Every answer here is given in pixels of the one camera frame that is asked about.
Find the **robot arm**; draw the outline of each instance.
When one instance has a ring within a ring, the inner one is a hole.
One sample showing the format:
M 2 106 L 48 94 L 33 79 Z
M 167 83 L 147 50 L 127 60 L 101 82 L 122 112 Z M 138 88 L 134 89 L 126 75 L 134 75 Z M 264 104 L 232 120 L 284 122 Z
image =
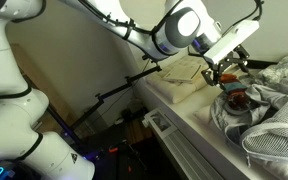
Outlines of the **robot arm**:
M 233 63 L 222 63 L 232 51 L 237 51 L 241 59 L 248 58 L 240 44 L 259 28 L 258 21 L 244 20 L 222 36 L 220 24 L 208 15 L 200 0 L 166 0 L 165 16 L 151 31 L 141 29 L 129 18 L 119 1 L 61 1 L 88 14 L 111 32 L 141 49 L 145 54 L 143 59 L 160 61 L 192 45 L 209 64 L 211 71 L 203 72 L 209 85 L 217 85 L 221 73 Z M 247 71 L 243 61 L 235 63 Z
M 208 15 L 200 0 L 166 0 L 165 16 L 151 31 L 142 29 L 129 18 L 118 0 L 61 1 L 90 15 L 109 31 L 140 48 L 146 58 L 160 61 L 192 45 L 216 71 L 221 70 L 220 61 L 231 51 L 243 52 L 242 48 L 236 47 L 258 28 L 256 21 L 243 21 L 222 37 L 219 24 Z M 0 97 L 21 94 L 27 89 L 5 36 L 5 25 L 11 20 L 21 22 L 38 16 L 45 2 L 0 0 Z M 68 176 L 92 178 L 94 165 L 83 160 L 58 135 L 40 135 L 30 129 L 47 107 L 48 100 L 44 94 L 33 90 L 21 98 L 8 97 L 0 99 L 0 123 L 5 125 L 5 129 L 14 126 L 14 131 L 3 133 L 0 126 L 0 159 L 20 156 L 23 162 L 50 179 L 65 179 Z M 19 133 L 21 138 L 13 136 Z M 16 140 L 16 144 L 5 143 Z M 50 153 L 49 146 L 56 150 Z

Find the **dark floor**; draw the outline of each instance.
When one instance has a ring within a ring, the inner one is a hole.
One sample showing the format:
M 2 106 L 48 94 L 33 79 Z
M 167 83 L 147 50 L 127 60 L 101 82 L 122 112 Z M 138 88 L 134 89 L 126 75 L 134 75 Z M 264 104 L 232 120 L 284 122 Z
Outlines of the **dark floor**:
M 180 179 L 155 137 L 132 145 L 119 144 L 118 151 L 108 148 L 125 139 L 125 125 L 113 126 L 86 141 L 81 154 L 94 162 L 95 180 L 178 180 Z

